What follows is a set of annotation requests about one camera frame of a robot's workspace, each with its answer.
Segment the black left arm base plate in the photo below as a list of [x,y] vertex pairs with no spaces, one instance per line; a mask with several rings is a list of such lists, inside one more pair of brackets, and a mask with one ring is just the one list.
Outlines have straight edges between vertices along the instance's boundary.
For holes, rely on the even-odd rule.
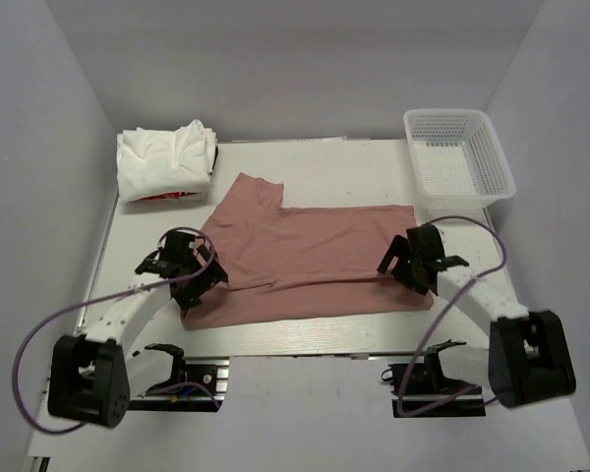
[[187,358],[180,373],[129,402],[130,411],[216,413],[225,399],[228,358]]

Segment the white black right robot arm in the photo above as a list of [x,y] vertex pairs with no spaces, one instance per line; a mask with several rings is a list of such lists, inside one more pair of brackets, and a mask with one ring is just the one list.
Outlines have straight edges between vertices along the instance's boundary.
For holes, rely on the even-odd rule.
[[[396,385],[398,416],[421,416],[457,397],[451,394],[404,410],[406,389],[417,363],[425,366],[425,382],[431,389],[445,392],[458,382],[463,384],[463,394],[477,387],[487,388],[495,401],[508,409],[575,393],[576,377],[560,317],[552,311],[531,311],[493,288],[485,278],[503,267],[498,264],[477,272],[465,259],[447,255],[433,221],[393,237],[378,272],[389,272],[417,294],[433,294],[445,301]],[[452,309],[460,310],[488,335],[488,347],[452,340],[428,343]]]

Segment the pink t shirt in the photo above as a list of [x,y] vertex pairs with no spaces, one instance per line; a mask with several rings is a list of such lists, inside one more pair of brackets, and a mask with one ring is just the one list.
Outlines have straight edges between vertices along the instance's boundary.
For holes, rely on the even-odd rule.
[[284,187],[239,174],[203,226],[228,275],[181,317],[186,330],[428,310],[377,268],[410,206],[285,207]]

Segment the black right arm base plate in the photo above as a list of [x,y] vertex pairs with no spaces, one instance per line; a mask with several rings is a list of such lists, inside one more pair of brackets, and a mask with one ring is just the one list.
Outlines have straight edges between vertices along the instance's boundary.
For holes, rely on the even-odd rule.
[[[389,364],[381,373],[381,381],[390,387],[391,410],[393,418],[400,418],[397,411],[397,394],[402,377],[408,367],[407,362]],[[453,418],[453,417],[485,417],[487,416],[486,399],[483,390],[477,386],[465,394],[461,390],[468,384],[462,381],[440,379],[433,380],[429,370],[423,363],[414,366],[402,401],[403,411],[412,411],[455,394],[455,399],[417,418]]]

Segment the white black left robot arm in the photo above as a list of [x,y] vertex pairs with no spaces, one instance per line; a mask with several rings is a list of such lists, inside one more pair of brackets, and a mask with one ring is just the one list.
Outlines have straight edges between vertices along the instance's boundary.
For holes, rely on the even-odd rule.
[[162,235],[134,270],[129,287],[78,335],[64,335],[52,352],[48,413],[57,418],[116,427],[136,396],[188,388],[183,348],[134,343],[169,303],[188,312],[229,278],[211,239],[179,227]]

